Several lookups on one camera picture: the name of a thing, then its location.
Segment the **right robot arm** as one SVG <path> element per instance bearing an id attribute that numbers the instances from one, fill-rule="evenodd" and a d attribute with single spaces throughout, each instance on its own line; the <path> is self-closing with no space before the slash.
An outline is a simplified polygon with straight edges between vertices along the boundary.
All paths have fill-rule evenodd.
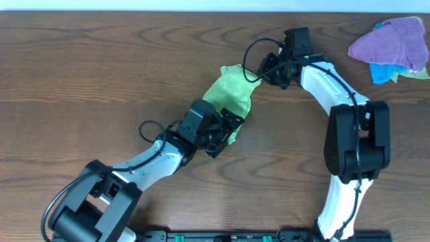
<path id="1" fill-rule="evenodd" d="M 329 116 L 324 159 L 331 174 L 324 208 L 315 221 L 319 241 L 365 240 L 354 223 L 367 190 L 390 162 L 390 110 L 357 93 L 323 54 L 269 53 L 259 74 L 286 89 L 309 92 Z"/>

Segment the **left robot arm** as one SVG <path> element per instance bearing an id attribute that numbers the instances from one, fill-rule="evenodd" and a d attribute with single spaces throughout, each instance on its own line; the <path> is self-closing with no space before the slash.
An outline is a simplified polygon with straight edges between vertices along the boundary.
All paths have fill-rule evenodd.
<path id="1" fill-rule="evenodd" d="M 46 207 L 40 221 L 43 240 L 142 241 L 144 235 L 129 225 L 142 194 L 186 166 L 198 151 L 217 157 L 244 121 L 228 108 L 217 111 L 200 100 L 184 119 L 160 125 L 141 154 L 114 165 L 89 162 Z"/>

